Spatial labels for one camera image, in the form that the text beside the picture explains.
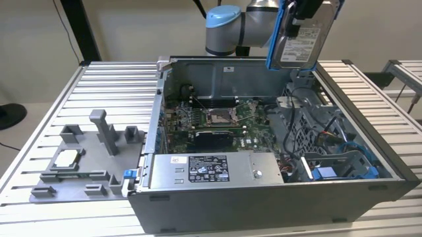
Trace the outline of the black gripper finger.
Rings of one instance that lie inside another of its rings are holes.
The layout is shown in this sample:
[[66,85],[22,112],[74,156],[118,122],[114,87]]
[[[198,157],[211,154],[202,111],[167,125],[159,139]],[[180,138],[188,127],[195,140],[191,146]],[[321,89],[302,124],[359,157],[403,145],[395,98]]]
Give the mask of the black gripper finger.
[[290,24],[290,37],[295,38],[298,36],[301,25],[302,25],[302,20],[294,18]]

